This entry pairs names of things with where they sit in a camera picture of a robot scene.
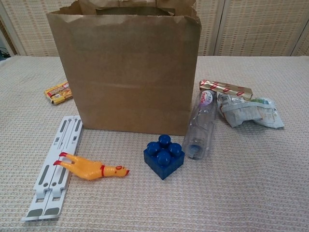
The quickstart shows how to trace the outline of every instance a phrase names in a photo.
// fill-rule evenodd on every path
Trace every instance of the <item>plastic water bottle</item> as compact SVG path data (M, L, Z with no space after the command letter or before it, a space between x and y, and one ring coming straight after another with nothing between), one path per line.
M183 141L183 151L192 159L200 160L209 153L216 119L216 98L216 93L211 90L202 91L197 97Z

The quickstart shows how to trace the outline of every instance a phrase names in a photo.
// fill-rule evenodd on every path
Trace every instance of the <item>paper bag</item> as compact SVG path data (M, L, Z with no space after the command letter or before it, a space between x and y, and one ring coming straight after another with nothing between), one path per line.
M47 14L86 129L184 135L201 24L192 0L79 0Z

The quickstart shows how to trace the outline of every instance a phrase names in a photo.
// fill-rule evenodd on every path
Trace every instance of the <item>yellow wrapper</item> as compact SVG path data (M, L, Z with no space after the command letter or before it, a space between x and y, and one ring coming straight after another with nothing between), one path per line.
M210 80L203 80L199 82L199 89L210 89L220 93L226 93L229 95L234 95L238 97L243 97L246 99L251 99L252 97L252 90L250 88L245 88L241 86L234 86L227 83L217 82L217 81L210 81Z
M59 104L72 97L72 92L68 82L62 83L52 87L45 92L46 97L50 100L51 104Z

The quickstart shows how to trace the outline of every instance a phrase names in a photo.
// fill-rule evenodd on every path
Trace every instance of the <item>rubber chicken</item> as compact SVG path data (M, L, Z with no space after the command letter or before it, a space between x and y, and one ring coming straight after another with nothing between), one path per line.
M119 176L123 177L129 174L130 170L127 170L123 166L105 166L100 161L91 161L83 157L74 156L66 152L61 152L60 157L66 157L73 161L73 163L67 163L60 160L54 162L54 165L60 165L80 178L87 180L94 180L100 177L106 176Z

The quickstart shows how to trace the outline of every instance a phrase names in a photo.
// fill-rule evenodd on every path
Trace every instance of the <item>beige tablecloth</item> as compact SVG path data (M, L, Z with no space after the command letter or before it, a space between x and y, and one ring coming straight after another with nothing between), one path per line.
M164 181L143 160L157 135L85 130L77 155L130 174L73 175L59 219L22 222L61 119L78 111L74 100L53 106L43 95L65 81L59 58L1 62L0 231L308 232L309 57L199 57L194 98L204 78L272 98L285 128L233 129L218 117L211 155L186 157Z

